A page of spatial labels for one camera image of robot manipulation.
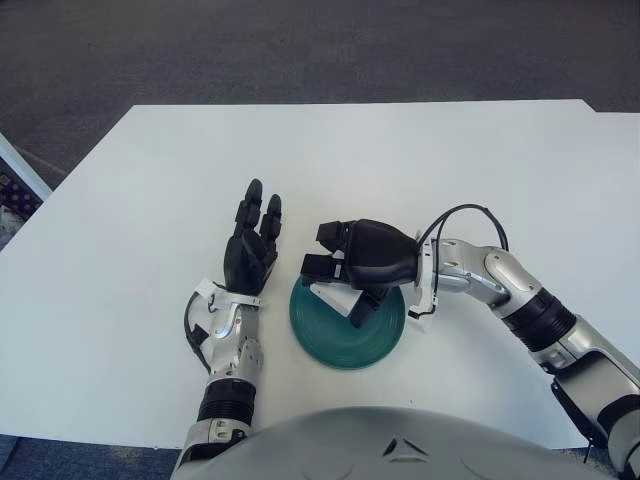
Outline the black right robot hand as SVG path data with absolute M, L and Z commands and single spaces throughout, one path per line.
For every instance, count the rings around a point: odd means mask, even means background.
M 328 252 L 304 257 L 302 284 L 356 291 L 351 306 L 335 298 L 325 302 L 357 329 L 373 317 L 391 289 L 418 277 L 417 241 L 388 224 L 370 219 L 323 223 L 316 241 Z

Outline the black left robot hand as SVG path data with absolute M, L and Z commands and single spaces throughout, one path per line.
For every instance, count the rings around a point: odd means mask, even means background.
M 262 214 L 262 192 L 262 182 L 253 179 L 238 205 L 235 228 L 226 244 L 225 285 L 233 293 L 259 296 L 278 257 L 282 202 L 279 195 L 272 195 Z

